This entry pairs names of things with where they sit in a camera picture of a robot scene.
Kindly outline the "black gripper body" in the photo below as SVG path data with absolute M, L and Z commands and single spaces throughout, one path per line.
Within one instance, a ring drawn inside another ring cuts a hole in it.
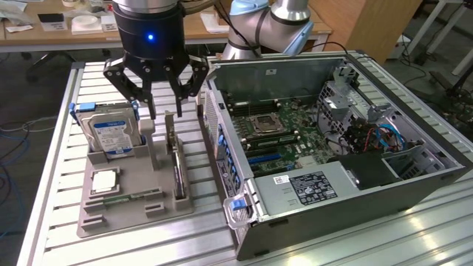
M 124 48 L 126 68 L 140 78 L 166 81 L 166 65 L 182 73 L 188 65 L 184 37 L 184 8 L 160 13 L 135 13 L 114 7 Z

